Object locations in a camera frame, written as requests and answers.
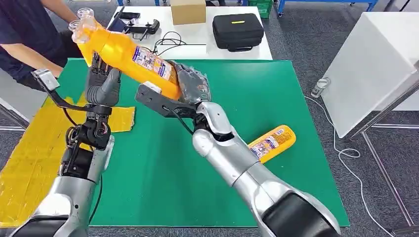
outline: green table mat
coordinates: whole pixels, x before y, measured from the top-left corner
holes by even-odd
[[[207,74],[213,101],[224,108],[247,143],[288,125],[296,143],[266,167],[317,197],[341,226],[349,225],[291,61],[179,62]],[[78,100],[86,74],[84,60],[69,60],[59,79],[60,95]],[[256,226],[239,195],[195,152],[191,135],[179,121],[135,101],[137,87],[136,81],[123,76],[118,106],[136,106],[135,125],[130,132],[114,133],[115,146],[91,225]]]

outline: black carrying case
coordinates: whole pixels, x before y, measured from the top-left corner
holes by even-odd
[[[212,31],[217,47],[230,52],[251,50],[262,42],[264,35],[253,13],[215,16]]]

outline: bottle label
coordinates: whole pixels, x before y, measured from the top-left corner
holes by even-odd
[[[261,159],[264,155],[268,154],[271,150],[278,148],[281,144],[285,143],[292,136],[283,128],[278,129],[273,134],[265,138],[263,141],[250,147],[250,150]]]
[[[132,60],[138,65],[153,71],[157,75],[163,77],[166,80],[170,79],[171,68],[170,63],[158,58],[156,55],[147,51],[146,49],[137,46],[135,49]]]

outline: yellow bottle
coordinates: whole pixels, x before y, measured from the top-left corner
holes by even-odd
[[[180,97],[176,71],[169,62],[136,45],[127,35],[106,30],[94,19],[92,9],[82,8],[77,14],[80,20],[71,22],[69,29],[89,66],[97,52],[105,63],[134,80],[153,83],[170,99]]]
[[[294,132],[286,125],[280,125],[254,140],[248,146],[265,163],[291,147],[296,140]]]

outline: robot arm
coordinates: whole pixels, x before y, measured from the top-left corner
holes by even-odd
[[[33,72],[57,106],[86,111],[86,121],[67,131],[67,149],[58,176],[32,216],[11,237],[86,237],[93,193],[106,170],[114,145],[108,125],[111,106],[118,102],[121,72],[103,70],[95,58],[87,78],[86,98],[89,104],[78,107],[64,101],[55,89],[57,80],[48,70]],[[80,147],[90,146],[90,150]]]
[[[339,225],[315,197],[285,183],[270,172],[250,151],[224,110],[202,102],[206,129],[195,130],[195,150],[217,170],[246,202],[264,237],[336,237]]]
[[[210,102],[207,78],[192,68],[173,64],[183,103],[167,99],[145,85],[138,88],[136,100],[164,117],[193,119],[195,150],[240,194],[262,235],[340,236],[336,218],[321,202],[279,179],[260,163],[223,108]]]

